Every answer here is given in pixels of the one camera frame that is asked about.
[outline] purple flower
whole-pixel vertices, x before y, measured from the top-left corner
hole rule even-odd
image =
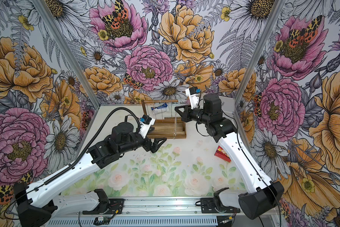
[[[105,45],[104,52],[108,54],[133,49],[137,45],[142,45],[146,42],[147,22],[145,17],[140,17],[133,4],[129,6],[124,0],[123,4],[128,11],[128,18],[123,20],[121,26],[124,26],[126,29],[121,27],[113,29],[104,19],[105,16],[112,15],[114,4],[111,7],[105,4],[104,8],[97,6],[97,8],[89,9],[91,24],[94,25],[92,31],[98,34],[98,39],[102,40]]]
[[[13,185],[29,171],[33,177],[44,171],[49,133],[45,120],[27,109],[11,108],[0,114],[0,186]]]
[[[262,92],[261,116],[258,127],[266,128],[284,142],[291,139],[304,122],[305,107],[301,103],[301,90],[290,78],[272,78]]]
[[[143,12],[145,15],[148,13],[161,13],[163,15],[165,12],[169,11],[169,1],[168,0],[143,0]]]
[[[124,58],[127,73],[136,82],[143,83],[142,89],[154,90],[154,86],[172,78],[171,60],[165,52],[150,46],[137,47]]]
[[[267,66],[276,72],[280,72],[284,77],[292,77],[294,80],[303,79],[312,72],[321,62],[326,51],[321,51],[328,30],[324,28],[324,17],[315,32],[315,37],[309,42],[299,41],[291,47],[289,38],[290,30],[302,30],[306,28],[310,21],[300,20],[291,16],[281,29],[281,34],[277,34],[274,52],[267,59]]]
[[[195,7],[195,0],[179,0],[179,4],[185,5],[188,8],[194,8]]]

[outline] floral tablecloth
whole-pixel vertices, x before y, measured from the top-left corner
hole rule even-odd
[[[86,143],[114,108],[100,108]],[[130,109],[137,116],[143,114],[141,106]],[[110,134],[112,127],[123,118],[123,111],[116,112],[93,144]],[[96,188],[103,188],[109,197],[210,196],[224,187],[244,192],[243,180],[235,164],[214,156],[218,146],[213,138],[198,134],[194,122],[186,123],[186,130],[186,139],[168,139],[154,154],[143,148],[127,152],[118,161],[81,179],[62,194],[82,194]],[[204,126],[199,125],[199,130],[207,134]]]

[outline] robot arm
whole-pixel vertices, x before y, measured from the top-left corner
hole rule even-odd
[[[200,109],[197,108],[199,98],[195,98],[196,93],[197,87],[187,89],[186,94],[190,97],[191,105],[175,107],[176,112],[184,122],[193,120],[197,124],[205,125],[208,134],[215,142],[219,142],[240,170],[247,190],[247,193],[238,195],[230,189],[223,188],[214,193],[214,203],[218,210],[225,210],[229,206],[242,208],[250,219],[257,218],[277,206],[284,188],[280,182],[273,183],[249,151],[242,146],[236,127],[229,119],[223,117],[222,102],[218,95],[206,94],[203,98],[204,108]]]
[[[79,161],[74,161],[28,186],[25,183],[15,184],[14,195],[21,225],[39,227],[53,216],[78,211],[105,212],[109,207],[109,201],[103,189],[96,189],[83,195],[62,196],[59,193],[85,176],[118,160],[125,152],[143,147],[145,151],[155,153],[166,138],[156,138],[152,143],[146,136],[154,122],[151,117],[143,115],[139,119],[140,129],[133,132],[133,125],[125,120],[113,127],[111,135],[88,148]]]

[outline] wooden stand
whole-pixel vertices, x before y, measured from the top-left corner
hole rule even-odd
[[[178,100],[141,100],[143,113],[147,115],[145,103],[163,103],[163,102],[178,102]],[[186,125],[181,120],[181,117],[164,117],[164,119],[155,120],[153,125],[154,131],[147,134],[150,139],[166,137],[168,139],[185,139]]]

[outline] red package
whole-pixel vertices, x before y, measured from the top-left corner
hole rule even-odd
[[[229,156],[227,155],[227,153],[223,150],[221,146],[218,146],[214,155],[217,157],[220,157],[221,159],[227,162],[231,162],[231,159],[229,158]]]

